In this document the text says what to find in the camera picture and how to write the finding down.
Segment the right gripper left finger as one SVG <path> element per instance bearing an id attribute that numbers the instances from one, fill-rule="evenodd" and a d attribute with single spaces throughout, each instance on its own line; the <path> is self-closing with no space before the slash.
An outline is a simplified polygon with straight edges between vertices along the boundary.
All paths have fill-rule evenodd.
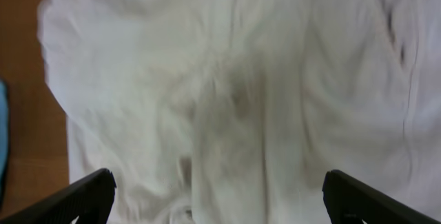
<path id="1" fill-rule="evenodd" d="M 57 193 L 1 220 L 2 224 L 106 224 L 116 190 L 113 174 L 102 168 Z"/>

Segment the beige shorts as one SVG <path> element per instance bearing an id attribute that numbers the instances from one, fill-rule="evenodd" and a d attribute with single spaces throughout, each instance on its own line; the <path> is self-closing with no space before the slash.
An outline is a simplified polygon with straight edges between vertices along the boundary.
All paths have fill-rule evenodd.
<path id="1" fill-rule="evenodd" d="M 332 169 L 440 218 L 440 0 L 44 0 L 39 39 L 113 223 L 328 223 Z"/>

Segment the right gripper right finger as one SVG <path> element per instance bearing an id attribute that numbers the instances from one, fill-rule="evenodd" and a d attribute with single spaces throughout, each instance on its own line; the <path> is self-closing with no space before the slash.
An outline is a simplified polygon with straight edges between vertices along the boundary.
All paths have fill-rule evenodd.
<path id="1" fill-rule="evenodd" d="M 440 224 L 340 170 L 326 173 L 322 193 L 332 224 Z"/>

